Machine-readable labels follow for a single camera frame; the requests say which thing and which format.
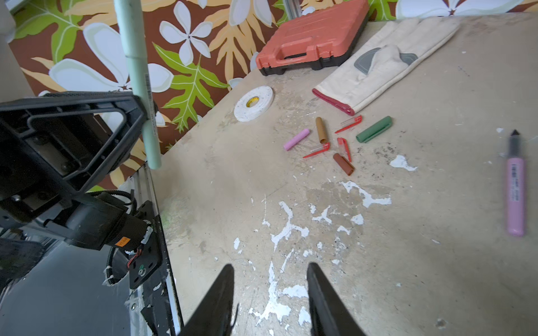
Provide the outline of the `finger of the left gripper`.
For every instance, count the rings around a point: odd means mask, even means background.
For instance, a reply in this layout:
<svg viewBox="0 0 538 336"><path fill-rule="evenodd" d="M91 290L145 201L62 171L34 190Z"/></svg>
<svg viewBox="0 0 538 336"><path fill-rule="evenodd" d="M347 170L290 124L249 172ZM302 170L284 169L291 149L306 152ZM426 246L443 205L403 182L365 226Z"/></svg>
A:
<svg viewBox="0 0 538 336"><path fill-rule="evenodd" d="M64 92L1 104L1 222L71 207L130 155L147 112L131 92Z"/></svg>

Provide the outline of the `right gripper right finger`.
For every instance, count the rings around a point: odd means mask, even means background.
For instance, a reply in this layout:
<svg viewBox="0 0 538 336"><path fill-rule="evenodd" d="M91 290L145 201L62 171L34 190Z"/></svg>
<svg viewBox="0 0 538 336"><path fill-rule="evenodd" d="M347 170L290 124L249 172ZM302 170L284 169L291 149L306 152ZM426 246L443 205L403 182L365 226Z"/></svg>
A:
<svg viewBox="0 0 538 336"><path fill-rule="evenodd" d="M366 335L317 263L308 264L307 282L311 335Z"/></svg>

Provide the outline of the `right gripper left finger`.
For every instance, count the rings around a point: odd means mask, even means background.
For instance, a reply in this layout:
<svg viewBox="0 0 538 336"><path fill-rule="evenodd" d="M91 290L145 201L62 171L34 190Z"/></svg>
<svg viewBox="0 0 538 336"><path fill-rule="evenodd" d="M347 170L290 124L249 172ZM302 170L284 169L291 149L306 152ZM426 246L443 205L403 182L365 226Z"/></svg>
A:
<svg viewBox="0 0 538 336"><path fill-rule="evenodd" d="M179 335L231 335L233 297L234 268L226 264Z"/></svg>

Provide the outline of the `light green pen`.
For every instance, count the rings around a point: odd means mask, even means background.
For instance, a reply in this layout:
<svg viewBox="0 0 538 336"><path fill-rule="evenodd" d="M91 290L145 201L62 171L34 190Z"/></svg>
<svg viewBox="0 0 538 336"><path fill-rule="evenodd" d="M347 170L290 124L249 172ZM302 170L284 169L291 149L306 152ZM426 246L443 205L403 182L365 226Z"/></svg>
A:
<svg viewBox="0 0 538 336"><path fill-rule="evenodd" d="M161 150L149 77L142 3L139 0L114 0L113 3L132 91L141 99L147 112L147 121L142 127L147 164L150 169L159 169L162 165Z"/></svg>

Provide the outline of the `brown marker cap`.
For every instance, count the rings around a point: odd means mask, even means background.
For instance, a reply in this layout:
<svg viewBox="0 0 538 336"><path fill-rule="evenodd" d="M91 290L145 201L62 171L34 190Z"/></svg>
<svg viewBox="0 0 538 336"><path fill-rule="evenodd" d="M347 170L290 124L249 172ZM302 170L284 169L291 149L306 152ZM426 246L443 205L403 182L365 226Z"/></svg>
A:
<svg viewBox="0 0 538 336"><path fill-rule="evenodd" d="M335 153L333 159L346 175L351 176L355 171L355 168L342 155Z"/></svg>

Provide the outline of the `red pen cap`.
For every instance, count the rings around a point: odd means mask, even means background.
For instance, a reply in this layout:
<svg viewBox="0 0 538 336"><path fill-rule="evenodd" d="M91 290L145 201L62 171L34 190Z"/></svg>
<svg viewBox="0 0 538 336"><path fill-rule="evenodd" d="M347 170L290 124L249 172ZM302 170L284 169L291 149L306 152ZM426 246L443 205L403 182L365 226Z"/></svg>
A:
<svg viewBox="0 0 538 336"><path fill-rule="evenodd" d="M321 153L327 152L331 147L331 144L329 142L325 144L320 144L319 146L313 148L308 155L305 155L303 158L312 158L316 155L319 155Z"/></svg>
<svg viewBox="0 0 538 336"><path fill-rule="evenodd" d="M358 115L341 123L340 129L335 131L336 134L349 130L362 122L362 116Z"/></svg>
<svg viewBox="0 0 538 336"><path fill-rule="evenodd" d="M338 137L337 142L340 155L348 162L352 162L351 152L347 140L342 137Z"/></svg>

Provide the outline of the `dark green pen cap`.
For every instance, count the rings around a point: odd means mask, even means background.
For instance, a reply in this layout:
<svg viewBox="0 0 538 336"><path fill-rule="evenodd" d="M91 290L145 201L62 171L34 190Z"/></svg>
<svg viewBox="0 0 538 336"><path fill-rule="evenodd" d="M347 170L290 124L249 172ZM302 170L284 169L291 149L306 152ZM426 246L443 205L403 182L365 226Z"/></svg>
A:
<svg viewBox="0 0 538 336"><path fill-rule="evenodd" d="M376 138L380 134L384 133L386 130L391 128L392 125L393 125L392 117L386 116L383 119L379 120L377 123L373 124L368 129L359 133L356 136L356 140L361 144L365 144L371 141L372 139Z"/></svg>

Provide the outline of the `pink pen cap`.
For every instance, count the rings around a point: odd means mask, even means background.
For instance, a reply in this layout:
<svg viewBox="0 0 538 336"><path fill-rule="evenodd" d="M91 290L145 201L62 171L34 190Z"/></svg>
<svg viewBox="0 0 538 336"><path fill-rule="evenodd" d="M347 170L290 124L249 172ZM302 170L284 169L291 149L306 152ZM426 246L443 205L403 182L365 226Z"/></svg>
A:
<svg viewBox="0 0 538 336"><path fill-rule="evenodd" d="M296 136L294 136L292 139L290 139L285 145L284 149L286 151L291 150L295 145L297 145L300 141L304 140L308 135L310 134L309 129L304 129L300 131Z"/></svg>

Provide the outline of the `brown gold pen cap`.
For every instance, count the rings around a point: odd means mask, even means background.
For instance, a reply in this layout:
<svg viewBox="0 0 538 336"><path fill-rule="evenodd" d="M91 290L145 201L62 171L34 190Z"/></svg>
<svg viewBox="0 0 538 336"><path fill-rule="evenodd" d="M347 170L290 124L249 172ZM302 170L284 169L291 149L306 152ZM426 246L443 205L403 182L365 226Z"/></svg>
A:
<svg viewBox="0 0 538 336"><path fill-rule="evenodd" d="M316 117L315 124L320 144L326 144L329 141L329 138L323 119L321 117Z"/></svg>

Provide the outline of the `pink pen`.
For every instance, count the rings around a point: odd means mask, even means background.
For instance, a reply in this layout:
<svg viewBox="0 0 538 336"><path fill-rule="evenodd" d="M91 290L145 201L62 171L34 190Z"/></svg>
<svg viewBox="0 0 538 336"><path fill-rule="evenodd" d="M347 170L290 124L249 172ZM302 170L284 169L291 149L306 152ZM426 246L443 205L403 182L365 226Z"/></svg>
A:
<svg viewBox="0 0 538 336"><path fill-rule="evenodd" d="M518 130L509 137L506 196L507 232L522 237L525 235L525 161Z"/></svg>

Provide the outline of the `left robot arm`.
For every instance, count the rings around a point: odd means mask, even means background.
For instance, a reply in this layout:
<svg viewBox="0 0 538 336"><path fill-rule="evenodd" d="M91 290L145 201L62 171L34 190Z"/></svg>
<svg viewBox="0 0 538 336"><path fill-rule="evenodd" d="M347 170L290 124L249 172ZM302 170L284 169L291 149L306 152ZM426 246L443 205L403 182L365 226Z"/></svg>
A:
<svg viewBox="0 0 538 336"><path fill-rule="evenodd" d="M70 245L149 253L136 199L92 187L127 160L147 112L131 92L61 92L1 105L1 226Z"/></svg>

